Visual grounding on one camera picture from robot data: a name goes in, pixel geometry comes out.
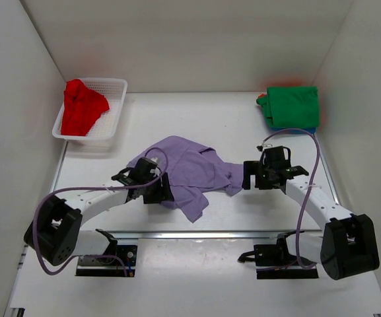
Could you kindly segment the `purple t-shirt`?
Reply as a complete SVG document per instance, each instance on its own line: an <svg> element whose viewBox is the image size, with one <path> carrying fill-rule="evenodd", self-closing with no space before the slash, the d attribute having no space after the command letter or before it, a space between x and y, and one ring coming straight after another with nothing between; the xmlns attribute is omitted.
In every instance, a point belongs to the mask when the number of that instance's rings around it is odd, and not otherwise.
<svg viewBox="0 0 381 317"><path fill-rule="evenodd" d="M181 209L193 223L209 205L205 192L223 191L234 196L242 190L242 164L224 162L213 148L189 139L169 136L133 158L128 167L134 167L143 156L160 158L161 168L168 174L174 201L165 201L162 205Z"/></svg>

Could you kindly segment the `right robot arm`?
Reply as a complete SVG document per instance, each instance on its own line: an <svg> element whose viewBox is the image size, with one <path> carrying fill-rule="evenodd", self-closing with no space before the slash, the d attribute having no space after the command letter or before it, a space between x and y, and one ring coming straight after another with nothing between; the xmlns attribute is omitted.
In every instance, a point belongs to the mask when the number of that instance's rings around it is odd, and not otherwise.
<svg viewBox="0 0 381 317"><path fill-rule="evenodd" d="M374 271L380 260L372 219L356 215L329 198L310 180L310 173L291 164L291 150L279 146L261 151L258 161L243 164L242 187L281 190L319 226L321 236L304 230L281 233L274 244L256 244L238 262L254 262L258 279L316 278L321 265L333 280Z"/></svg>

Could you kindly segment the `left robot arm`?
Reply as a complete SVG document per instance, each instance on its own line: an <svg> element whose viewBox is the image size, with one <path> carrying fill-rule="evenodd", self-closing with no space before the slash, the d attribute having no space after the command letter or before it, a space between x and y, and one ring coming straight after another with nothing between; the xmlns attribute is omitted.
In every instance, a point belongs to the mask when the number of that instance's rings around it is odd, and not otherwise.
<svg viewBox="0 0 381 317"><path fill-rule="evenodd" d="M98 188L72 188L69 197L53 194L38 208L24 234L24 242L52 266L75 256L113 261L117 241L102 229L82 230L95 216L139 197L145 204L174 201L168 174L157 161L141 157L133 167L120 170Z"/></svg>

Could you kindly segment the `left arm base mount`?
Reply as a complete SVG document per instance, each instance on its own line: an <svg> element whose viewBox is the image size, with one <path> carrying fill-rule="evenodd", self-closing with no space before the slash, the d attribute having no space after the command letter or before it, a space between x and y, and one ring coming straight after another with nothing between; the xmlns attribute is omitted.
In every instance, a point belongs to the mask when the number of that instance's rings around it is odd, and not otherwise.
<svg viewBox="0 0 381 317"><path fill-rule="evenodd" d="M116 258L81 257L77 260L75 275L77 277L124 277L136 275L137 239L120 239L114 255Z"/></svg>

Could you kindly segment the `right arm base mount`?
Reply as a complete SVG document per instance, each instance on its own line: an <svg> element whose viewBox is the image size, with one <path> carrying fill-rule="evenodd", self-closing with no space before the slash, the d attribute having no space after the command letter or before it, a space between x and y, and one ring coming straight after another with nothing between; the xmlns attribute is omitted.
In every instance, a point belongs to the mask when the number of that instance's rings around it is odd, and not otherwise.
<svg viewBox="0 0 381 317"><path fill-rule="evenodd" d="M303 269L296 256L288 251L284 238L274 244L254 244L253 250L242 253L238 263L255 263L257 280L318 279L316 267Z"/></svg>

